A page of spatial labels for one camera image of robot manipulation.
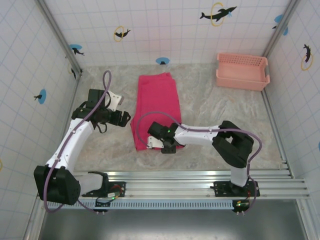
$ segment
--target pink basket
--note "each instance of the pink basket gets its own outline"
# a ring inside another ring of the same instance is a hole
[[[267,58],[233,53],[218,53],[216,85],[262,91],[270,83]]]

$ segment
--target enclosure wall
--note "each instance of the enclosure wall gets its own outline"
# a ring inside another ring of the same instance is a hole
[[[262,55],[289,0],[46,2],[68,43],[81,47],[78,62],[88,67],[156,64],[160,57],[211,63],[221,52]]]
[[[303,0],[269,58],[266,88],[288,162],[320,231],[320,1]]]
[[[0,62],[0,239],[21,239],[76,80],[34,0],[1,0]]]

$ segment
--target cable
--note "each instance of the cable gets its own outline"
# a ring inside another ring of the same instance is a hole
[[[254,198],[252,200],[252,203],[251,203],[251,206],[245,211],[245,213],[247,213],[251,208],[252,206],[255,204],[256,202],[256,198],[257,198],[257,184],[256,184],[256,181],[254,181],[254,179],[250,176],[250,164],[251,164],[251,161],[258,155],[258,153],[261,151],[262,149],[262,141],[261,139],[255,135],[254,133],[252,132],[249,132],[249,131],[246,131],[246,130],[241,130],[241,129],[236,129],[236,128],[225,128],[225,129],[193,129],[193,128],[187,128],[183,125],[181,125],[174,117],[172,117],[170,114],[166,113],[166,112],[162,112],[162,111],[150,111],[150,112],[147,112],[145,114],[143,114],[137,124],[136,124],[136,136],[138,137],[138,139],[144,144],[146,145],[147,147],[148,144],[142,140],[141,136],[140,136],[140,133],[139,133],[139,125],[140,125],[140,122],[141,120],[148,116],[148,115],[151,115],[151,114],[162,114],[162,115],[165,115],[167,116],[168,118],[170,118],[171,120],[173,120],[180,128],[182,128],[183,130],[186,130],[186,131],[190,131],[190,132],[197,132],[197,133],[217,133],[217,132],[237,132],[237,133],[242,133],[242,134],[247,134],[253,138],[255,138],[258,143],[259,143],[259,148],[257,149],[257,151],[255,151],[255,153],[248,159],[248,162],[247,162],[247,169],[246,169],[246,175],[248,176],[248,178],[253,182],[253,186],[254,186]]]
[[[106,85],[106,82],[105,82],[105,77],[106,77],[106,74],[109,74],[109,79],[108,79],[108,83]],[[61,204],[58,208],[54,209],[54,210],[50,210],[48,208],[48,202],[47,202],[47,193],[48,193],[48,184],[49,184],[49,180],[50,180],[50,177],[52,175],[52,172],[54,171],[56,165],[58,164],[58,162],[60,161],[60,158],[61,158],[61,155],[62,153],[64,152],[69,140],[71,139],[71,137],[73,136],[73,134],[76,133],[76,130],[99,108],[100,104],[102,103],[102,101],[104,100],[104,98],[106,97],[106,94],[109,90],[109,87],[110,87],[110,84],[111,84],[111,78],[112,78],[112,75],[111,75],[111,72],[109,70],[106,70],[104,73],[103,73],[103,77],[102,77],[102,82],[103,82],[103,86],[104,86],[104,92],[101,96],[101,98],[99,99],[99,101],[97,102],[97,104],[94,106],[94,108],[88,113],[87,116],[85,116],[84,119],[82,119],[78,125],[76,125],[74,127],[74,129],[70,132],[70,134],[68,135],[68,137],[65,139],[64,143],[62,144],[61,146],[61,149],[57,155],[57,159],[54,161],[52,167],[50,168],[49,170],[49,173],[48,175],[46,176],[46,179],[45,179],[45,182],[44,182],[44,189],[43,189],[43,203],[44,203],[44,208],[45,210],[48,212],[48,213],[55,213],[56,211],[58,211],[59,209],[61,209],[63,207],[63,204]],[[83,206],[85,209],[90,209],[90,208],[87,208],[85,205],[83,205],[79,200],[78,200],[79,204],[81,206]]]

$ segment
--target red towel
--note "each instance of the red towel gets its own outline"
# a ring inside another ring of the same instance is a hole
[[[173,121],[163,114],[150,114],[145,116],[137,128],[137,122],[143,114],[148,112],[164,112],[170,114],[181,123],[181,113],[176,81],[169,72],[159,75],[141,75],[138,82],[138,93],[136,100],[135,115],[130,123],[133,140],[137,151],[145,150],[147,147],[138,139],[140,137],[148,143],[148,129],[151,124],[157,123],[170,126]]]

